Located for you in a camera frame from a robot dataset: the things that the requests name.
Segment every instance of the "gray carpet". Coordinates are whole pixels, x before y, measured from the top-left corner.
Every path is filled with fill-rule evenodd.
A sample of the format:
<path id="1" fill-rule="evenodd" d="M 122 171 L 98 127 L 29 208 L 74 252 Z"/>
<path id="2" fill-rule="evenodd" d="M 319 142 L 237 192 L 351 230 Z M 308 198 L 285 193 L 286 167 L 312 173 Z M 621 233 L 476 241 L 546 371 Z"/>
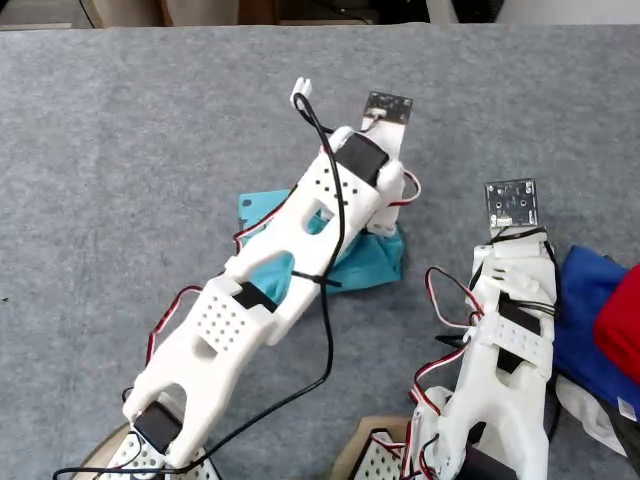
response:
<path id="1" fill-rule="evenodd" d="M 322 475 L 360 417 L 408 414 L 414 370 L 446 351 L 422 275 L 468 277 L 482 182 L 535 176 L 561 257 L 581 243 L 640 259 L 639 45 L 640 27 L 1 34 L 0 477 L 49 478 L 122 422 L 147 332 L 232 254 L 238 194 L 293 184 L 317 151 L 288 104 L 298 75 L 328 125 L 358 123 L 371 89 L 413 97 L 403 160 L 425 188 L 402 211 L 405 279 L 331 302 L 329 382 L 215 457 L 227 480 Z M 213 438 L 324 361 L 316 302 L 259 351 Z M 550 479 L 634 477 L 563 416 Z"/>

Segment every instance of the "robotic arm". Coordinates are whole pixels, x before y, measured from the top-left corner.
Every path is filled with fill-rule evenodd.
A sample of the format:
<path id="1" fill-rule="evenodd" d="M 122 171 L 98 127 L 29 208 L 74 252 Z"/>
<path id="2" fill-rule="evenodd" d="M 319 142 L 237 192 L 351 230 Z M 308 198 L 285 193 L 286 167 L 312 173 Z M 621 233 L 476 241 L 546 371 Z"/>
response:
<path id="1" fill-rule="evenodd" d="M 537 224 L 534 180 L 490 183 L 486 189 L 493 236 L 474 249 L 469 288 L 458 282 L 473 309 L 469 325 L 449 323 L 438 310 L 430 275 L 449 275 L 439 267 L 426 275 L 438 317 L 465 330 L 462 346 L 416 373 L 411 395 L 417 407 L 406 444 L 374 437 L 356 480 L 369 478 L 371 465 L 389 461 L 396 462 L 403 480 L 547 478 L 543 417 L 553 361 L 555 258 L 546 229 Z M 419 380 L 426 373 L 458 358 L 455 391 L 422 390 Z M 374 458 L 376 451 L 386 460 Z M 397 469 L 391 469 L 393 475 Z"/>
<path id="2" fill-rule="evenodd" d="M 310 82 L 299 79 L 291 101 L 313 123 L 315 114 L 306 99 L 310 92 Z M 395 233 L 394 202 L 402 198 L 406 174 L 397 156 L 410 108 L 408 99 L 372 93 L 363 130 L 341 127 L 328 141 L 324 137 L 311 166 L 269 215 L 268 228 L 206 283 L 126 399 L 123 413 L 148 459 L 136 460 L 129 469 L 184 467 L 224 413 L 255 351 L 277 344 L 287 334 L 320 291 L 336 257 L 363 229 L 386 236 Z M 307 225 L 316 215 L 326 223 L 320 232 L 310 233 Z M 257 267 L 283 253 L 293 256 L 294 271 L 286 296 L 275 304 L 250 278 Z M 184 409 L 166 392 L 173 385 L 186 393 Z M 127 437 L 109 466 L 121 466 L 122 456 L 132 448 Z M 139 472 L 136 478 L 153 476 Z"/>

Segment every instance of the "teal cloth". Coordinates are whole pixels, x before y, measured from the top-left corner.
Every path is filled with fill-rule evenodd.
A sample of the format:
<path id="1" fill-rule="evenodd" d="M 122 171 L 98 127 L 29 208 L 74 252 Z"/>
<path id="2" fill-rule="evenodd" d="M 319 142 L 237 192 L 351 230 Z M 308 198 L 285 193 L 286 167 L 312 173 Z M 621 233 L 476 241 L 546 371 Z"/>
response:
<path id="1" fill-rule="evenodd" d="M 245 193 L 238 199 L 238 215 L 241 228 L 248 228 L 273 210 L 287 195 L 288 190 L 275 192 Z M 313 232 L 322 230 L 324 220 L 314 217 L 309 223 Z M 260 230 L 242 239 L 243 245 Z M 384 283 L 397 282 L 402 278 L 402 255 L 404 241 L 399 231 L 392 237 L 380 237 L 360 232 L 355 240 L 338 258 L 329 279 L 339 287 L 328 285 L 328 293 L 362 290 Z M 251 282 L 267 294 L 275 303 L 280 303 L 289 289 L 293 256 L 283 255 L 257 268 Z"/>

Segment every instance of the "black wire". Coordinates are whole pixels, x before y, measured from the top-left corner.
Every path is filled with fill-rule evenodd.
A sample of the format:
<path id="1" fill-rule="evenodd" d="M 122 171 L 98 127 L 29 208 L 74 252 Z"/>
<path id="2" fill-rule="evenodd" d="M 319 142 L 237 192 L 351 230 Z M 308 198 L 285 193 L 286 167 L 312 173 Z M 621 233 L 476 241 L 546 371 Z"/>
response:
<path id="1" fill-rule="evenodd" d="M 513 233 L 511 235 L 502 235 L 502 232 L 504 232 L 507 228 L 508 227 L 504 227 L 502 230 L 500 230 L 498 234 L 495 237 L 493 237 L 491 240 L 489 240 L 485 245 L 494 245 L 499 242 L 506 242 L 508 240 L 517 240 L 518 238 L 530 237 L 531 235 L 535 235 L 536 233 L 547 232 L 547 229 L 545 227 L 535 227 L 520 233 Z"/>
<path id="2" fill-rule="evenodd" d="M 120 394 L 122 397 L 122 403 L 127 401 L 127 393 L 129 393 L 131 390 L 133 390 L 133 387 L 127 387 L 122 391 L 122 393 Z"/>
<path id="3" fill-rule="evenodd" d="M 345 235 L 344 198 L 342 196 L 342 184 L 340 183 L 340 176 L 338 174 L 338 165 L 337 165 L 333 150 L 331 149 L 331 144 L 329 143 L 329 139 L 327 138 L 326 133 L 322 129 L 322 124 L 320 123 L 320 121 L 316 117 L 316 114 L 313 111 L 313 108 L 311 107 L 311 104 L 309 103 L 309 100 L 307 100 L 307 98 L 304 95 L 302 95 L 300 93 L 296 93 L 294 95 L 294 101 L 296 102 L 296 105 L 298 105 L 298 103 L 297 103 L 298 101 L 300 101 L 302 103 L 302 105 L 304 106 L 304 108 L 306 110 L 307 115 L 309 116 L 309 119 L 311 120 L 314 128 L 316 129 L 316 131 L 318 133 L 318 136 L 320 137 L 320 140 L 322 142 L 322 146 L 324 147 L 324 151 L 327 153 L 327 156 L 329 158 L 329 164 L 330 164 L 331 172 L 332 172 L 332 175 L 333 175 L 333 181 L 334 181 L 335 187 L 336 187 L 336 196 L 337 196 L 337 201 L 338 201 L 338 221 L 339 221 L 338 241 L 336 242 L 336 245 L 335 245 L 335 247 L 333 249 L 333 252 L 332 252 L 331 257 L 329 259 L 329 263 L 327 264 L 327 268 L 325 269 L 324 273 L 320 277 L 320 281 L 319 281 L 319 283 L 320 283 L 320 304 L 322 306 L 322 319 L 323 319 L 323 323 L 324 323 L 325 333 L 326 333 L 326 336 L 327 336 L 327 363 L 326 363 L 325 370 L 324 370 L 322 376 L 320 378 L 318 378 L 318 380 L 316 380 L 315 382 L 307 385 L 306 387 L 298 390 L 297 392 L 289 395 L 288 397 L 286 397 L 286 398 L 274 403 L 273 405 L 271 405 L 267 409 L 263 410 L 262 412 L 258 413 L 257 415 L 254 415 L 247 422 L 245 422 L 244 424 L 240 425 L 238 428 L 233 430 L 226 437 L 224 437 L 222 440 L 218 441 L 213 447 L 211 447 L 209 450 L 207 450 L 203 455 L 201 455 L 199 458 L 197 458 L 196 460 L 194 460 L 190 464 L 186 465 L 185 467 L 181 467 L 181 468 L 127 468 L 125 470 L 115 469 L 115 468 L 68 467 L 68 468 L 61 468 L 61 469 L 55 471 L 53 473 L 52 477 L 51 477 L 52 480 L 58 480 L 58 478 L 61 475 L 64 475 L 64 474 L 67 474 L 67 473 L 100 473 L 100 474 L 104 474 L 104 473 L 120 473 L 120 474 L 136 474 L 136 475 L 137 474 L 181 475 L 181 474 L 187 473 L 190 470 L 202 465 L 209 457 L 211 457 L 214 453 L 216 453 L 218 450 L 220 450 L 220 448 L 222 448 L 224 445 L 229 443 L 235 437 L 237 437 L 242 432 L 247 430 L 249 427 L 253 426 L 255 423 L 259 422 L 260 420 L 262 420 L 266 416 L 270 415 L 271 413 L 275 412 L 276 410 L 280 409 L 281 407 L 287 405 L 288 403 L 291 403 L 292 401 L 296 400 L 297 398 L 300 398 L 301 396 L 311 392 L 312 390 L 315 390 L 320 385 L 322 385 L 324 382 L 326 382 L 327 379 L 329 378 L 329 375 L 331 374 L 331 370 L 333 368 L 333 333 L 331 331 L 331 321 L 329 319 L 329 304 L 328 304 L 328 301 L 327 301 L 327 283 L 326 283 L 326 281 L 327 281 L 327 279 L 329 277 L 329 273 L 331 272 L 331 269 L 333 268 L 333 266 L 334 266 L 334 264 L 336 262 L 336 259 L 338 258 L 338 255 L 340 254 L 340 251 L 342 250 L 342 244 L 344 243 L 344 235 Z"/>
<path id="4" fill-rule="evenodd" d="M 296 110 L 298 110 L 298 113 L 300 114 L 300 116 L 304 119 L 305 122 L 307 122 L 309 125 L 311 125 L 312 127 L 315 127 L 313 120 L 311 119 L 311 117 L 309 117 L 309 115 L 307 114 L 307 112 L 305 112 L 303 109 L 301 109 L 298 104 L 296 102 L 294 102 L 295 106 L 296 106 Z M 326 133 L 327 135 L 331 135 L 335 130 L 329 127 L 325 127 L 324 125 L 320 125 L 320 129 L 322 130 L 323 133 Z"/>
<path id="5" fill-rule="evenodd" d="M 84 12 L 84 16 L 87 17 L 87 21 L 89 22 L 89 25 L 91 25 L 91 28 L 96 28 L 93 20 L 91 20 L 91 17 L 89 16 L 89 12 L 87 12 L 87 8 L 84 6 L 84 2 L 82 0 L 78 0 L 78 3 L 80 4 L 80 8 L 82 8 L 82 11 Z"/>
<path id="6" fill-rule="evenodd" d="M 127 433 L 127 435 L 131 435 L 131 434 L 134 434 L 136 436 L 136 439 L 138 440 L 138 452 L 133 457 L 131 457 L 128 461 L 124 462 L 122 465 L 118 465 L 117 467 L 113 467 L 113 468 L 122 469 L 127 465 L 130 465 L 136 458 L 138 458 L 138 455 L 140 455 L 140 453 L 142 452 L 142 439 L 140 438 L 140 435 L 138 435 L 138 432 L 134 432 L 133 430 Z M 97 473 L 91 480 L 98 480 L 102 475 L 104 475 L 104 473 Z"/>

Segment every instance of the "red cloth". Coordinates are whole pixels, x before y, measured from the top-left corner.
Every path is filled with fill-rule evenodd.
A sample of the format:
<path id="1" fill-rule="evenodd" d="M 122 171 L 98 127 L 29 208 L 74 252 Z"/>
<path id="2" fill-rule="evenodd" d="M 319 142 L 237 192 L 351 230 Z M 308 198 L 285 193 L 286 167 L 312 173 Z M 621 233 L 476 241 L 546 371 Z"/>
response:
<path id="1" fill-rule="evenodd" d="M 640 265 L 627 273 L 593 326 L 596 344 L 640 384 Z"/>

